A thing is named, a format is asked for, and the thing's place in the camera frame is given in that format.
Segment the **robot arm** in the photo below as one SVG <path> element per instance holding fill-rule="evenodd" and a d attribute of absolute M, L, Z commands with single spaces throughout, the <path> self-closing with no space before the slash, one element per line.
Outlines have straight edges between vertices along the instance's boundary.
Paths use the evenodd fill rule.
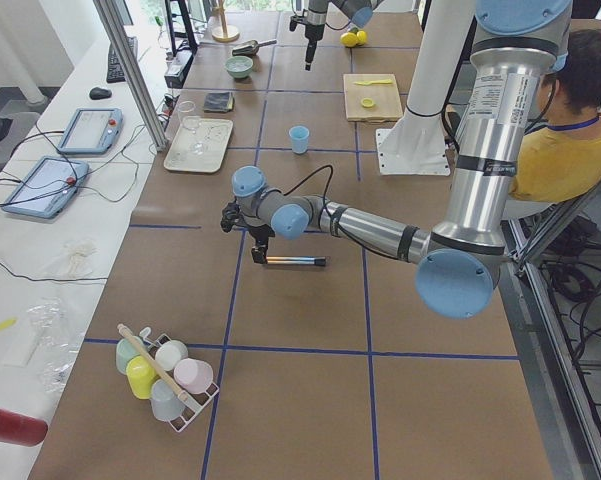
<path fill-rule="evenodd" d="M 237 170 L 221 226 L 246 228 L 263 256 L 271 237 L 314 227 L 417 267 L 415 287 L 433 311 L 465 319 L 490 302 L 505 242 L 500 222 L 540 78 L 567 57 L 568 1 L 435 1 L 424 27 L 403 117 L 378 140 L 383 173 L 429 172 L 443 157 L 441 120 L 466 41 L 476 71 L 447 212 L 431 231 L 360 211 L 325 195 L 294 196 L 255 166 Z"/>
<path fill-rule="evenodd" d="M 300 14 L 292 15 L 290 31 L 293 32 L 299 25 L 302 25 L 304 37 L 307 39 L 305 70 L 311 70 L 318 42 L 323 39 L 330 4 L 334 5 L 355 26 L 364 27 L 371 20 L 373 11 L 381 3 L 382 0 L 310 0 L 308 7 L 303 9 Z"/>

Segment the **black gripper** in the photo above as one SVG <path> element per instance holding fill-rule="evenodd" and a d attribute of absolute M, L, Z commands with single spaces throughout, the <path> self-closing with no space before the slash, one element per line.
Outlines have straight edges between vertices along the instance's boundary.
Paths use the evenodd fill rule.
<path fill-rule="evenodd" d="M 229 202 L 222 209 L 220 227 L 223 232 L 230 233 L 233 229 L 246 229 L 254 239 L 254 246 L 251 248 L 252 260 L 256 264 L 267 264 L 267 253 L 269 239 L 275 237 L 273 229 L 267 225 L 251 225 L 247 222 L 246 216 L 241 212 L 237 202 Z"/>
<path fill-rule="evenodd" d="M 323 38 L 324 35 L 325 14 L 304 13 L 302 15 L 292 15 L 289 25 L 290 31 L 293 32 L 299 25 L 305 27 L 304 36 L 308 42 L 305 53 L 305 70 L 311 71 L 318 42 Z"/>

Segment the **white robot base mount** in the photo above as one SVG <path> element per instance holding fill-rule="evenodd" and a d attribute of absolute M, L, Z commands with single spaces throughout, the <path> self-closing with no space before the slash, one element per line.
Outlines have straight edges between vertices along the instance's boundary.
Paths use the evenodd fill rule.
<path fill-rule="evenodd" d="M 450 174 L 442 117 L 475 12 L 470 0 L 431 3 L 404 115 L 377 131 L 382 175 Z"/>

